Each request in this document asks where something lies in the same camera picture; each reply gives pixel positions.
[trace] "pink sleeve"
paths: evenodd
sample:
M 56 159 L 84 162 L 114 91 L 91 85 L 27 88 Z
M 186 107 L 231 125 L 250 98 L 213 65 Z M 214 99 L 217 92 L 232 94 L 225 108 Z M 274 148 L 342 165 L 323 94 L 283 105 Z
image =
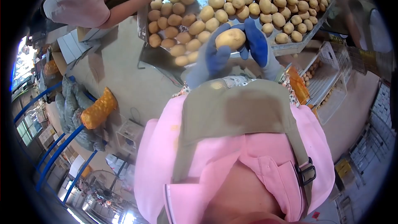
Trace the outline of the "pink sleeve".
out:
M 85 28 L 97 28 L 111 15 L 104 0 L 46 0 L 43 8 L 54 22 Z

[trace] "cable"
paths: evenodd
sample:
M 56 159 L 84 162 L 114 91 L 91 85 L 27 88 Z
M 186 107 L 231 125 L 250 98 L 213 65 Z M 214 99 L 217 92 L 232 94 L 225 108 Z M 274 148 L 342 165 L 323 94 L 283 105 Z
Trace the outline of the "cable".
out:
M 324 220 L 324 221 L 330 221 L 330 222 L 333 222 L 335 224 L 340 224 L 340 223 L 337 223 L 337 222 L 335 222 L 333 220 Z

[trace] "pile of potatoes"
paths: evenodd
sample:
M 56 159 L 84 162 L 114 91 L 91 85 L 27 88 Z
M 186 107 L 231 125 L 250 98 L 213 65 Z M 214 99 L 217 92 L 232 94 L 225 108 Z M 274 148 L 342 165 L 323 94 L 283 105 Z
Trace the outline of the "pile of potatoes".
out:
M 306 87 L 310 86 L 311 79 L 315 75 L 316 69 L 322 66 L 323 62 L 319 60 L 319 58 L 316 58 L 315 61 L 312 63 L 312 65 L 304 73 L 304 75 L 301 77 L 301 80 L 306 85 Z

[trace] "blue metal pole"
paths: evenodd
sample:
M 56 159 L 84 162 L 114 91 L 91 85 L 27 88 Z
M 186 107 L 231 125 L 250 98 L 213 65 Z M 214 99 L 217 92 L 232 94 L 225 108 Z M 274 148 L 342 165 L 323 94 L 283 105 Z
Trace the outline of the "blue metal pole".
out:
M 65 142 L 63 142 L 63 143 L 59 146 L 58 150 L 56 150 L 56 151 L 54 152 L 54 155 L 50 158 L 50 160 L 49 160 L 48 163 L 46 164 L 46 167 L 44 167 L 43 172 L 40 174 L 39 181 L 37 182 L 37 185 L 36 185 L 36 191 L 39 191 L 39 190 L 40 190 L 41 185 L 42 185 L 42 183 L 43 183 L 43 181 L 44 181 L 44 179 L 45 179 L 45 177 L 46 177 L 48 171 L 50 170 L 52 164 L 55 162 L 55 160 L 57 159 L 57 157 L 58 157 L 59 155 L 61 155 L 62 151 L 65 150 L 65 148 L 67 147 L 67 145 L 68 145 L 68 144 L 74 139 L 74 137 L 76 137 L 77 134 L 79 134 L 79 132 L 82 131 L 83 129 L 84 129 L 84 125 L 83 125 L 83 124 L 80 125 L 79 127 L 77 127 L 77 129 L 76 129 L 74 132 L 72 132 L 72 134 L 67 138 L 67 140 L 65 140 Z
M 35 102 L 37 102 L 40 98 L 43 97 L 43 95 L 47 94 L 50 91 L 53 91 L 54 89 L 56 89 L 57 87 L 61 86 L 62 82 L 58 82 L 57 84 L 55 84 L 52 87 L 47 88 L 46 90 L 44 90 L 41 94 L 39 94 L 38 96 L 36 96 L 35 98 L 33 98 L 18 114 L 17 116 L 14 118 L 14 123 L 16 123 L 19 118 L 26 112 L 26 110 L 28 108 L 30 108 Z
M 87 161 L 83 164 L 82 169 L 79 171 L 79 173 L 77 173 L 75 180 L 73 180 L 72 184 L 70 185 L 67 194 L 65 195 L 64 201 L 62 202 L 62 205 L 65 205 L 65 203 L 67 202 L 68 196 L 70 195 L 73 187 L 76 185 L 77 181 L 79 181 L 79 177 L 82 175 L 84 169 L 87 167 L 88 163 L 91 161 L 91 159 L 93 159 L 94 155 L 97 154 L 97 150 L 95 150 L 91 156 L 87 159 Z
M 54 149 L 54 147 L 57 145 L 59 141 L 65 136 L 65 133 L 62 133 L 62 135 L 51 145 L 51 147 L 47 150 L 46 154 L 44 154 L 43 158 L 40 160 L 39 165 L 37 166 L 37 169 L 40 171 L 40 167 L 43 164 L 44 160 L 46 157 L 50 154 L 50 152 Z

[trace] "window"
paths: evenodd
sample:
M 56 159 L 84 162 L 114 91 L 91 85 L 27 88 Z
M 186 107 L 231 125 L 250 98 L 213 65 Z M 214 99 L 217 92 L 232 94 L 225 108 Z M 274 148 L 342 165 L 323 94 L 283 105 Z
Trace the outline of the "window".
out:
M 26 146 L 32 142 L 33 138 L 41 129 L 42 127 L 37 120 L 35 111 L 29 111 L 17 126 L 19 136 L 22 138 Z

